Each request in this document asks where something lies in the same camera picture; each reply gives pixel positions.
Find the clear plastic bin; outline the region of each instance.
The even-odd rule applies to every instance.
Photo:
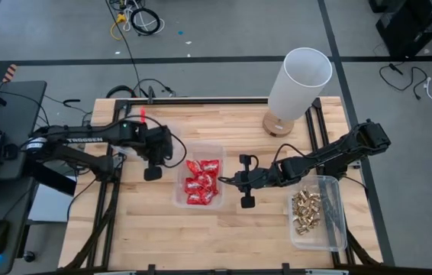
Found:
[[[293,221],[292,197],[306,188],[309,193],[321,195],[320,223],[309,232],[299,235],[297,221]],[[306,176],[292,186],[288,195],[289,231],[297,248],[309,250],[342,251],[347,246],[347,230],[338,181],[332,176]]]
[[[186,160],[219,160],[220,169],[218,176],[223,175],[224,158],[226,153],[224,148],[212,142],[185,142],[187,147]],[[208,205],[189,205],[187,204],[187,193],[184,191],[185,178],[194,177],[188,169],[185,161],[177,167],[177,181],[173,185],[172,200],[173,204],[180,208],[187,209],[218,209],[223,205],[224,184],[217,180],[219,193]]]

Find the wooden tabletop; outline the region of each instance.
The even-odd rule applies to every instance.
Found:
[[[343,106],[339,97],[322,97],[321,102],[333,142],[349,131]],[[98,99],[92,124],[110,123],[113,108],[114,99]],[[255,154],[260,166],[268,167],[282,143],[293,144],[305,153],[311,151],[304,117],[295,122],[289,136],[270,137],[262,128],[267,110],[265,104],[146,106],[148,116],[173,128],[184,142],[210,141],[224,146],[225,176],[242,170],[239,154]],[[132,114],[139,114],[139,110],[134,109]],[[319,137],[318,120],[313,116]],[[106,146],[87,144],[85,151],[101,156]],[[293,150],[283,149],[280,157],[294,155]],[[253,209],[240,207],[242,194],[232,186],[226,186],[224,204],[218,210],[180,209],[172,203],[177,169],[164,170],[161,180],[145,182],[144,167],[133,157],[124,164],[109,270],[146,270],[148,264],[155,264],[157,270],[279,269],[282,263],[290,263],[291,268],[333,266],[330,252],[299,250],[292,245],[287,228],[286,188],[254,190],[257,205]],[[362,182],[359,170],[349,170],[348,176]],[[92,174],[81,176],[76,193],[92,179]],[[72,260],[90,235],[98,191],[99,184],[94,184],[73,204],[60,267]],[[340,192],[350,230],[372,257],[382,260],[364,189],[343,179]],[[103,244],[98,244],[97,264]],[[343,253],[340,258],[346,262]]]

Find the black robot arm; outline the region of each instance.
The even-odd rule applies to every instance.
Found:
[[[380,154],[390,144],[391,141],[381,125],[367,120],[332,144],[301,157],[274,160],[269,169],[257,167],[250,170],[251,157],[240,155],[240,162],[245,170],[236,172],[233,178],[221,177],[219,180],[234,185],[245,193],[241,199],[241,206],[252,208],[255,206],[255,198],[250,195],[251,189],[290,186],[301,181],[310,170],[321,166],[325,169],[325,175],[334,176],[339,180],[345,175],[350,163]]]
[[[172,134],[167,126],[159,124],[148,129],[146,123],[126,118],[107,126],[39,128],[26,143],[26,151],[36,161],[64,160],[73,166],[88,167],[99,180],[110,180],[114,174],[112,156],[95,157],[67,146],[95,142],[133,148],[148,162],[148,168],[144,171],[145,180],[161,178],[160,166],[165,165],[165,160],[172,159]]]

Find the gray floor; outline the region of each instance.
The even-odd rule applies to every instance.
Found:
[[[341,56],[387,54],[375,29],[379,16],[370,11],[367,0],[325,2]],[[314,0],[147,0],[147,4],[167,26],[152,37],[127,34],[135,57],[272,56],[296,47],[313,47],[330,55]],[[109,36],[111,24],[103,1],[2,1],[0,60],[126,58],[124,43]],[[425,49],[430,53],[420,55],[432,55],[432,41]],[[411,89],[398,92],[387,86],[378,74],[384,65],[343,64],[359,120],[380,122],[392,139],[391,149],[372,157],[371,164],[395,262],[432,268],[432,101],[422,87],[418,88],[422,100],[417,101]],[[179,95],[239,96],[268,95],[279,66],[275,62],[180,63],[139,65],[138,70],[141,78],[160,79]],[[406,63],[400,68],[408,76],[411,66],[432,77],[432,62]],[[385,77],[398,86],[408,81],[387,71]],[[46,80],[49,96],[81,99],[79,107],[87,111],[113,86],[136,83],[131,65],[21,66],[15,76],[19,80]],[[342,95],[336,74],[322,95]],[[80,122],[82,117],[48,99],[44,108],[57,124]],[[27,248],[38,252],[37,262],[18,261],[12,273],[53,270],[64,230],[62,225],[33,228]],[[42,245],[45,236],[48,243]]]

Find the plastic container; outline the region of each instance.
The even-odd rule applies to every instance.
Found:
[[[311,48],[289,52],[269,96],[270,111],[284,121],[300,118],[333,74],[329,59]]]
[[[309,193],[321,194],[320,223],[309,232],[299,235],[298,222],[293,222],[292,197],[306,188]],[[308,250],[342,251],[347,246],[347,230],[338,181],[332,176],[306,176],[292,186],[288,195],[289,232],[297,248]]]
[[[223,160],[226,156],[224,148],[216,143],[210,142],[185,142],[187,147],[186,160],[219,160],[220,169],[218,176],[223,175]],[[223,205],[224,201],[224,184],[217,181],[219,193],[212,199],[208,205],[189,205],[187,204],[187,193],[184,191],[185,178],[194,177],[188,169],[185,161],[177,168],[177,180],[173,185],[172,201],[173,204],[180,208],[187,209],[218,209]]]

